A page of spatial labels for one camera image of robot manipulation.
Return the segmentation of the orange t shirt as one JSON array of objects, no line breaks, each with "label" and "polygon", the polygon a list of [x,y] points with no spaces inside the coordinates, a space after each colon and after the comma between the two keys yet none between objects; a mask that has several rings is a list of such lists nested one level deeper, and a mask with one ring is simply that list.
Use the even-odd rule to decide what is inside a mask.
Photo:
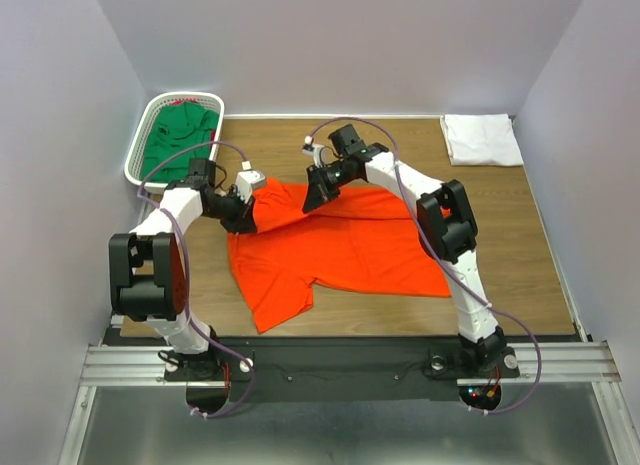
[{"label": "orange t shirt", "polygon": [[307,188],[274,178],[257,191],[254,234],[227,238],[231,272],[264,333],[314,305],[315,284],[356,293],[445,298],[404,202],[378,187],[342,188],[304,213]]}]

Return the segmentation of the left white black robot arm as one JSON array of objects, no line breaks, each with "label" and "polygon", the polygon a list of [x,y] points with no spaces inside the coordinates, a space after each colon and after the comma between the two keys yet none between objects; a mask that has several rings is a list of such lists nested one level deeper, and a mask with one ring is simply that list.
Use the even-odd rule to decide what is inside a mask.
[{"label": "left white black robot arm", "polygon": [[192,159],[185,178],[170,182],[154,210],[128,233],[108,243],[112,310],[161,335],[167,371],[191,369],[210,379],[222,369],[215,330],[190,310],[189,258],[184,233],[200,217],[232,234],[254,233],[254,192],[266,177],[248,161],[227,192],[216,188],[216,163]]}]

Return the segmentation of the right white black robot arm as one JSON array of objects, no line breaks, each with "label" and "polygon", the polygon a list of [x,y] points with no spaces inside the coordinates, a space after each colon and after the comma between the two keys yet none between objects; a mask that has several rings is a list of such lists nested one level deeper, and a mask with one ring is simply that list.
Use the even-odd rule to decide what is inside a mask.
[{"label": "right white black robot arm", "polygon": [[478,227],[464,186],[441,182],[397,158],[397,150],[359,137],[345,125],[329,135],[336,160],[324,160],[328,148],[305,137],[302,150],[313,157],[307,168],[309,213],[336,200],[346,184],[362,179],[401,198],[417,227],[420,243],[445,274],[457,311],[460,363],[472,375],[496,367],[515,370],[518,360],[491,311],[477,267]]}]

